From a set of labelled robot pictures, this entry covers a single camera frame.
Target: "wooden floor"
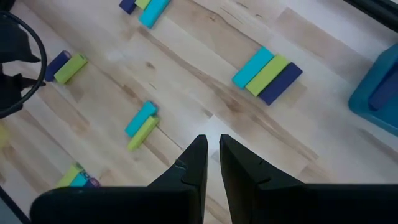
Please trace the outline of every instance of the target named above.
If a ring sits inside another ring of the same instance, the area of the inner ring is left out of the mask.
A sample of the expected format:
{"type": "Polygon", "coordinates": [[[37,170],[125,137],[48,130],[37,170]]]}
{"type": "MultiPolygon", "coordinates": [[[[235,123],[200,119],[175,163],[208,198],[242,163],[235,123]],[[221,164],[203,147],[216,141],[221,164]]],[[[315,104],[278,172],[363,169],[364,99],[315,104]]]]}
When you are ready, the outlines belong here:
{"type": "MultiPolygon", "coordinates": [[[[90,63],[2,121],[0,185],[24,212],[78,161],[103,185],[147,185],[198,134],[209,141],[206,223],[230,223],[218,157],[232,135],[304,182],[398,182],[398,138],[353,114],[348,99],[398,35],[343,1],[173,0],[152,30],[119,0],[22,0],[12,12],[43,40],[90,63]],[[272,106],[233,75],[264,45],[303,69],[272,106]],[[135,152],[124,128],[146,100],[159,127],[135,152]]],[[[37,77],[39,64],[6,72],[37,77]]]]}

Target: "lime green foam block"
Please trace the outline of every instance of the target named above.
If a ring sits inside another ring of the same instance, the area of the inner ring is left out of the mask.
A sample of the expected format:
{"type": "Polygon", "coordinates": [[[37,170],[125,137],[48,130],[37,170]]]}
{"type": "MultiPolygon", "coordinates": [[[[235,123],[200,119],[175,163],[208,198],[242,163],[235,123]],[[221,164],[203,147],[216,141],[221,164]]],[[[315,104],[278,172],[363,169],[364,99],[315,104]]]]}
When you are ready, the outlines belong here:
{"type": "Polygon", "coordinates": [[[77,71],[87,64],[82,54],[75,54],[55,75],[57,82],[65,84],[77,71]]]}
{"type": "Polygon", "coordinates": [[[289,64],[289,61],[281,56],[276,55],[247,85],[254,96],[258,96],[278,74],[289,64]]]}
{"type": "Polygon", "coordinates": [[[132,137],[130,143],[127,148],[130,151],[137,149],[142,142],[144,142],[145,138],[152,132],[152,130],[159,123],[159,118],[156,116],[150,116],[145,123],[141,126],[138,132],[132,137]]]}
{"type": "Polygon", "coordinates": [[[10,138],[10,135],[7,131],[7,129],[0,124],[0,149],[6,147],[8,140],[10,138]]]}
{"type": "Polygon", "coordinates": [[[58,182],[57,187],[67,187],[69,186],[73,180],[75,180],[76,176],[79,175],[81,171],[84,169],[78,163],[73,163],[68,172],[62,177],[60,182],[58,182]]]}
{"type": "Polygon", "coordinates": [[[140,7],[140,9],[144,10],[148,4],[150,3],[150,0],[136,0],[136,5],[140,7]]]}

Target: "purple block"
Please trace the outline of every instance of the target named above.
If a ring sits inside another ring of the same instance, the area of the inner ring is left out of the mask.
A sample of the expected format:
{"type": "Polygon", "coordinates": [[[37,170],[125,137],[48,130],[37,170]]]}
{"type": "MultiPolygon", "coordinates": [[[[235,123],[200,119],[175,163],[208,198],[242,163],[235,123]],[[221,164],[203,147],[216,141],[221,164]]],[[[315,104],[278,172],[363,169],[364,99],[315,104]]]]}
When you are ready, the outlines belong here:
{"type": "Polygon", "coordinates": [[[398,94],[398,63],[386,75],[386,79],[380,84],[369,98],[369,105],[374,110],[381,109],[389,100],[398,94]]]}
{"type": "Polygon", "coordinates": [[[101,184],[95,178],[90,178],[84,187],[100,187],[101,184]]]}
{"type": "Polygon", "coordinates": [[[119,7],[122,8],[126,13],[132,14],[136,6],[136,0],[122,0],[119,4],[119,7]]]}
{"type": "Polygon", "coordinates": [[[282,72],[260,93],[259,97],[271,105],[296,80],[303,71],[294,63],[288,64],[282,72]]]}
{"type": "Polygon", "coordinates": [[[47,82],[54,81],[54,75],[59,71],[71,58],[69,52],[63,50],[52,62],[47,66],[45,71],[44,80],[47,82]]]}

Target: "teal plastic container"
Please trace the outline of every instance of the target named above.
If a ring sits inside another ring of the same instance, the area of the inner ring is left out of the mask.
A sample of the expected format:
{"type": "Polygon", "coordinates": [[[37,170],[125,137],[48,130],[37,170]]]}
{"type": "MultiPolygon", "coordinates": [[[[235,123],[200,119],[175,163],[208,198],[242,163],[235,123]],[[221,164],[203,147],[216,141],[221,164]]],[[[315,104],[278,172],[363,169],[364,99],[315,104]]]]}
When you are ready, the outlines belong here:
{"type": "Polygon", "coordinates": [[[394,95],[382,108],[373,110],[369,98],[398,63],[398,44],[384,51],[359,84],[351,98],[349,108],[362,118],[398,136],[398,95],[394,95]]]}

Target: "stack of blocks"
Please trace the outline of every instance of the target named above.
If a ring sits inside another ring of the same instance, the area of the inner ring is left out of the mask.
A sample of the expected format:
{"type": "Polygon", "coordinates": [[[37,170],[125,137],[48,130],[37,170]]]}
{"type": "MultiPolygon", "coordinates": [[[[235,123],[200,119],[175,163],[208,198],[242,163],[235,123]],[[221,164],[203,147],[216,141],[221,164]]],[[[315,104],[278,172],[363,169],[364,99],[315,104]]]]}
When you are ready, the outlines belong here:
{"type": "Polygon", "coordinates": [[[144,10],[139,20],[151,29],[169,2],[170,0],[122,0],[119,7],[128,14],[131,14],[136,6],[144,10]]]}
{"type": "Polygon", "coordinates": [[[232,81],[271,105],[302,73],[285,57],[261,47],[232,81]]]}
{"type": "Polygon", "coordinates": [[[132,138],[127,145],[129,150],[137,149],[159,123],[156,113],[157,107],[152,102],[147,101],[126,127],[125,132],[132,138]]]}
{"type": "Polygon", "coordinates": [[[90,177],[79,163],[70,166],[68,172],[57,184],[58,187],[100,187],[101,184],[95,178],[90,177]]]}
{"type": "Polygon", "coordinates": [[[87,59],[82,54],[72,56],[64,50],[47,66],[44,79],[48,82],[56,79],[58,83],[65,84],[86,64],[87,59]]]}

